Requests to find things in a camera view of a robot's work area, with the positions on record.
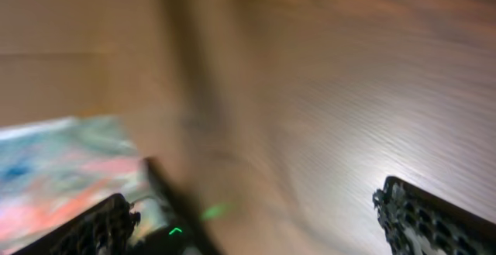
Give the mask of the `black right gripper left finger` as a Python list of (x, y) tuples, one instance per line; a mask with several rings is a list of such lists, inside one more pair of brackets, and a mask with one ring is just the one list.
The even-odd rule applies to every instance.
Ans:
[(12, 255), (126, 255), (140, 213), (113, 194)]

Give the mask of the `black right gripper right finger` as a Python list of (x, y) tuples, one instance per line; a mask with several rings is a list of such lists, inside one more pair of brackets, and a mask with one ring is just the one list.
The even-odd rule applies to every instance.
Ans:
[(394, 255), (495, 255), (495, 224), (395, 176), (373, 194)]

